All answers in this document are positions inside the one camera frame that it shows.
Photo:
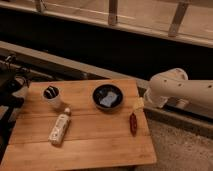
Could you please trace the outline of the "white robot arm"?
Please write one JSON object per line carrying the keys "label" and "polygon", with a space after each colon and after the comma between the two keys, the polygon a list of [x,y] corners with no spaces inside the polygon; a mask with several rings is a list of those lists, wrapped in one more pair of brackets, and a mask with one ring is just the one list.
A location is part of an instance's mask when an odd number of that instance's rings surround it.
{"label": "white robot arm", "polygon": [[171,98],[177,100],[179,109],[213,119],[213,80],[192,80],[185,70],[173,68],[153,75],[149,81],[136,79],[136,85],[144,90],[146,103],[163,108]]}

